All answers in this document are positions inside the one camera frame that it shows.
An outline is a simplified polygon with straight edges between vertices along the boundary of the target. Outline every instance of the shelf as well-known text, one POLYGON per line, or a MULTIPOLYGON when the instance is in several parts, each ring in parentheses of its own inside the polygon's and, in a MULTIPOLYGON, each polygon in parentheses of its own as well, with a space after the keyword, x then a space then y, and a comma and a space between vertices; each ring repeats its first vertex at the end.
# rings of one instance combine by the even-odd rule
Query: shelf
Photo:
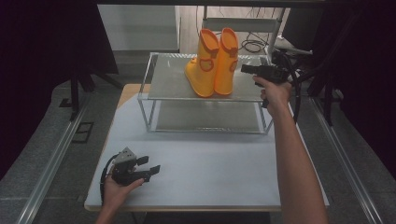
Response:
POLYGON ((264 133, 260 87, 242 64, 268 64, 265 56, 241 55, 233 76, 233 93, 198 96, 184 74, 194 54, 151 53, 138 101, 149 132, 264 133), (143 93, 152 77, 149 93, 143 93))

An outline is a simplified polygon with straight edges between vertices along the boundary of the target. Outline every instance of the rain boot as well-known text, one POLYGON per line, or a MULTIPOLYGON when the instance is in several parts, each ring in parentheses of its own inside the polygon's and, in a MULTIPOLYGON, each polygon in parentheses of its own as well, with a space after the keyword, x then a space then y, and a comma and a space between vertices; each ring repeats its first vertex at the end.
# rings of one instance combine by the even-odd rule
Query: rain boot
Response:
POLYGON ((233 92, 233 73, 238 64, 238 38, 230 28, 224 28, 219 41, 218 71, 215 92, 227 95, 233 92))
POLYGON ((218 52, 219 41, 216 35, 208 29, 202 29, 197 57, 191 59, 184 70, 192 88, 202 97, 209 97, 214 92, 218 52))

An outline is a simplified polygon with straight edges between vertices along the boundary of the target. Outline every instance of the gray floor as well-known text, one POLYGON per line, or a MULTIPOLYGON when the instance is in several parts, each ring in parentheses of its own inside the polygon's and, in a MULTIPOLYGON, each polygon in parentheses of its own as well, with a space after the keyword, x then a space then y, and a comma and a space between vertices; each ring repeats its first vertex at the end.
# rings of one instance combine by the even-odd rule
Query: gray floor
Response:
MULTIPOLYGON (((193 40, 196 36, 195 7, 184 9, 180 10, 184 18, 181 26, 180 52, 194 53, 196 46, 192 43, 197 40, 197 38, 193 40)), ((250 13, 248 8, 234 10, 234 8, 223 7, 221 13, 226 16, 230 13, 242 17, 250 13)), ((272 13, 271 8, 266 10, 267 13, 272 13)), ((219 15, 219 8, 214 7, 210 12, 219 15)), ((146 70, 147 55, 115 52, 115 56, 120 74, 111 76, 123 84, 140 83, 146 70)), ((62 164, 35 216, 34 223, 93 223, 97 217, 97 213, 86 211, 83 204, 106 141, 121 90, 96 76, 92 78, 96 84, 95 91, 92 93, 80 91, 81 96, 86 94, 91 96, 88 109, 81 122, 93 122, 92 134, 87 143, 71 143, 67 149, 62 164)), ((304 87, 306 88, 308 84, 309 81, 304 84, 304 87)), ((22 154, 1 180, 0 223, 14 223, 20 216, 37 179, 52 151, 56 148, 59 137, 67 127, 71 109, 59 107, 59 104, 63 98, 69 97, 68 82, 53 91, 52 103, 46 116, 22 154)), ((332 121, 346 154, 373 199, 383 222, 394 223, 396 220, 395 180, 351 126, 337 103, 332 106, 332 121)), ((331 223, 369 223, 334 153, 331 141, 317 118, 311 100, 306 95, 302 99, 299 126, 330 201, 328 212, 331 223)), ((84 133, 75 134, 74 139, 81 140, 84 137, 84 133)), ((271 223, 281 223, 280 213, 270 215, 271 223)), ((139 223, 142 222, 142 217, 143 214, 138 214, 139 223)), ((129 213, 119 213, 115 223, 133 223, 133 219, 129 213)))

